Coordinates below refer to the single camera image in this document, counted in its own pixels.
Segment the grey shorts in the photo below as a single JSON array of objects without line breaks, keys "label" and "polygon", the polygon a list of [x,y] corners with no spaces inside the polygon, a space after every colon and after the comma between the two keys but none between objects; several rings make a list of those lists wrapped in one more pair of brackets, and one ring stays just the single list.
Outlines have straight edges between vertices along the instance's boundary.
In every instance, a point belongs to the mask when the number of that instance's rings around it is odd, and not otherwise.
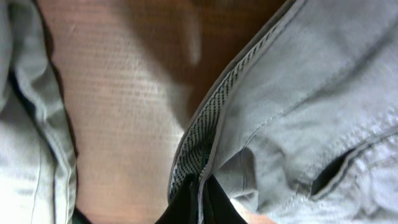
[{"label": "grey shorts", "polygon": [[397,222],[396,1],[2,1],[1,222]]}]

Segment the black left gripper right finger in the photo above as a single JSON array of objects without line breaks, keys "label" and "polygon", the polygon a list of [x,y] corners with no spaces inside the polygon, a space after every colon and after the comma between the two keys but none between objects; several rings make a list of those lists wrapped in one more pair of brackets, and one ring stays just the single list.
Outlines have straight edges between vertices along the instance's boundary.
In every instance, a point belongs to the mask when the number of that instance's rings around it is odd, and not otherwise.
[{"label": "black left gripper right finger", "polygon": [[247,224],[211,175],[203,189],[204,224]]}]

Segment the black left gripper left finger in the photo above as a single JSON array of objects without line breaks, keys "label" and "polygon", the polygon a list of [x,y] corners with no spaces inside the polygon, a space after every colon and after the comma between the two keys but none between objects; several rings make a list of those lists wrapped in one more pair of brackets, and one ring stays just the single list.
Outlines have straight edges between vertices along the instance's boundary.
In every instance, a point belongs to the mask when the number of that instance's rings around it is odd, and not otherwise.
[{"label": "black left gripper left finger", "polygon": [[184,178],[169,206],[155,224],[196,224],[198,218],[198,177]]}]

